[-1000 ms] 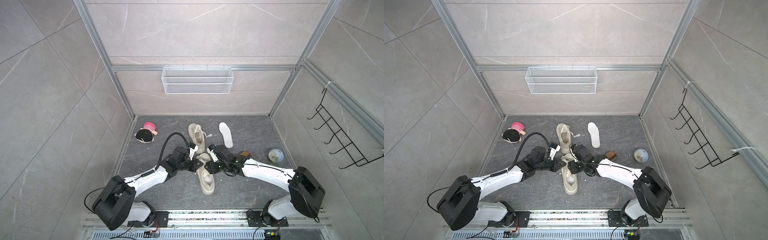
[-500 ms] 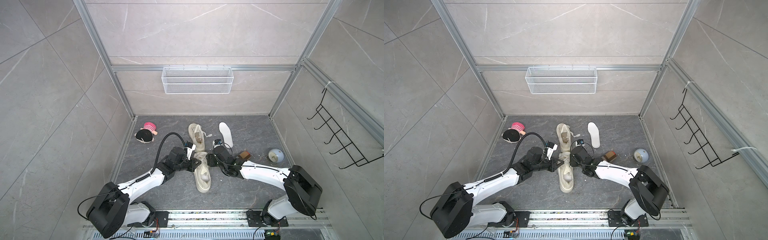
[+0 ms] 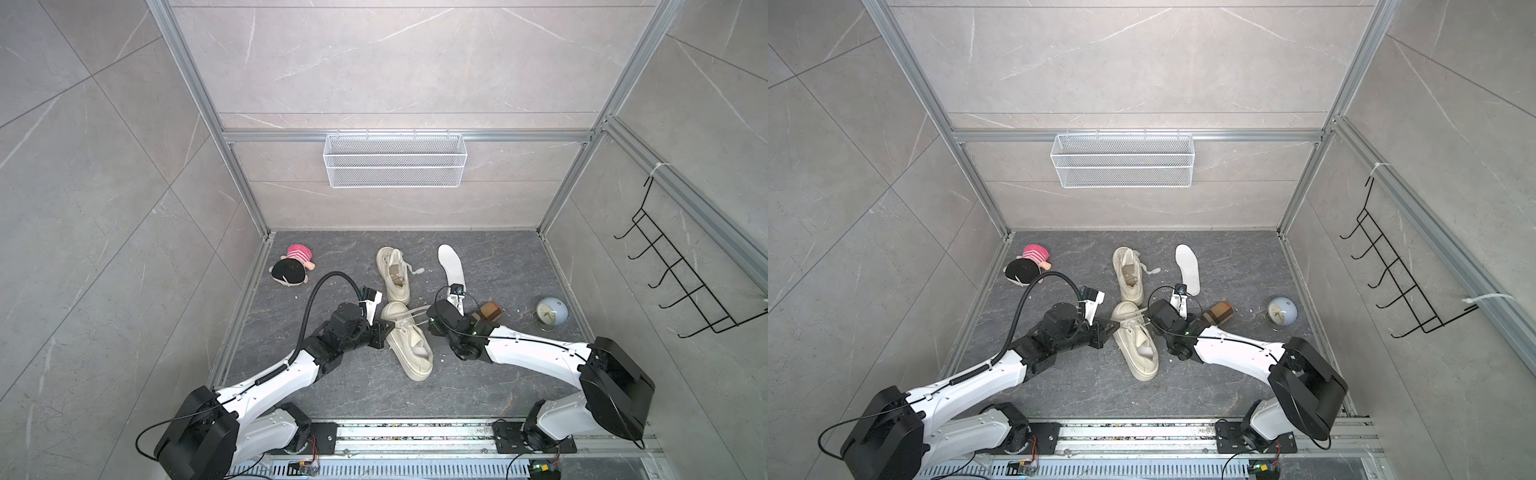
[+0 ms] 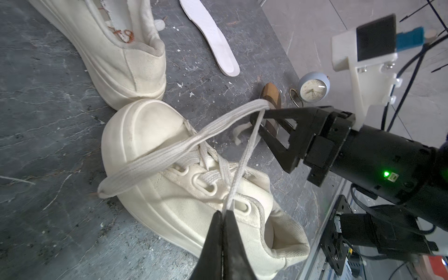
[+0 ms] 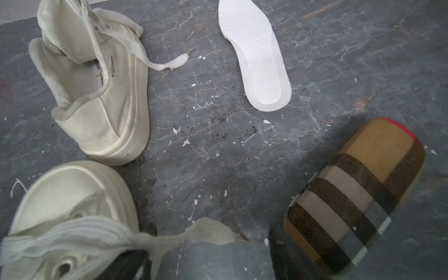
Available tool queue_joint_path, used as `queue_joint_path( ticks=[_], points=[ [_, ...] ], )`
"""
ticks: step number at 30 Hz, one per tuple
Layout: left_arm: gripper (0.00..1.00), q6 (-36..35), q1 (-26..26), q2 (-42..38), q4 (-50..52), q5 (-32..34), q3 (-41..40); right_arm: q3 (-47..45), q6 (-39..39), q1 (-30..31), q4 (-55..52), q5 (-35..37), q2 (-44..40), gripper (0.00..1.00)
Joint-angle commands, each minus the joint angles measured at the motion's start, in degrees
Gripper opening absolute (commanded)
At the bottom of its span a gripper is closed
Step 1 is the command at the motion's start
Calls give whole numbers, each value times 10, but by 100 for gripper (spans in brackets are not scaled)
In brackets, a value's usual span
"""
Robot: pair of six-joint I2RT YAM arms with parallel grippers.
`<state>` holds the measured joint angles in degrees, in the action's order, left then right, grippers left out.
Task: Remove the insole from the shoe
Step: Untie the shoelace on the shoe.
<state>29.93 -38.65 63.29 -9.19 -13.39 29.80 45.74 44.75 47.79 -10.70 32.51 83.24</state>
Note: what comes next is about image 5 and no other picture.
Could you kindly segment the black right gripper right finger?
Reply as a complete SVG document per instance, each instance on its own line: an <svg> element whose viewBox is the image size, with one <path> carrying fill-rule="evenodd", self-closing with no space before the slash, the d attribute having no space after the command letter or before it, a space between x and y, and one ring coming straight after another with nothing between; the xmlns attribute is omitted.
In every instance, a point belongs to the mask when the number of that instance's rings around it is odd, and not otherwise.
<svg viewBox="0 0 448 280"><path fill-rule="evenodd" d="M269 250L276 280L330 280L280 225L271 225Z"/></svg>

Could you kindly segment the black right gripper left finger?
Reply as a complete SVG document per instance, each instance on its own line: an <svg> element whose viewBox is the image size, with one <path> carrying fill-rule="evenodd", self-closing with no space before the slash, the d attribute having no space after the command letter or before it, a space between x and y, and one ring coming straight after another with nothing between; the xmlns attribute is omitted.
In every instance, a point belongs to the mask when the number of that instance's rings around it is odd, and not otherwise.
<svg viewBox="0 0 448 280"><path fill-rule="evenodd" d="M95 280L151 280L152 261L142 250L120 254Z"/></svg>

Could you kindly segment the cream sneaker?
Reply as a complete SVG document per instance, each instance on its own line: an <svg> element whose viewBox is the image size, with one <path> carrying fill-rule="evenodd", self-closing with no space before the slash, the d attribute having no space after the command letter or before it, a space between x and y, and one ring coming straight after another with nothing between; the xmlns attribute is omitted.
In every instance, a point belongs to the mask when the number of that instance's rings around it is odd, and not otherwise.
<svg viewBox="0 0 448 280"><path fill-rule="evenodd" d="M201 218L185 232L157 236L140 230L131 192L112 168L97 162L59 165L22 198L1 242L3 280L95 280L120 254L148 253L151 277L162 257L185 241L226 245L241 237Z"/></svg>
<svg viewBox="0 0 448 280"><path fill-rule="evenodd" d="M151 62L142 26L87 1L42 1L37 21L42 36L30 42L29 54L56 100L53 119L97 161L132 162L150 136L149 70L174 70L189 55Z"/></svg>

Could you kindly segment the white shoe insole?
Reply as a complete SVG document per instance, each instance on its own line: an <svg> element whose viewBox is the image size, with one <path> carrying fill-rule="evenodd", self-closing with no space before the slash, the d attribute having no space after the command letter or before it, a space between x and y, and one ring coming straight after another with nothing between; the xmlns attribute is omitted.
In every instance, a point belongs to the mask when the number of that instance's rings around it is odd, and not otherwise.
<svg viewBox="0 0 448 280"><path fill-rule="evenodd" d="M250 104L262 112L285 107L292 88L268 17L253 1L221 0L218 21L236 51Z"/></svg>

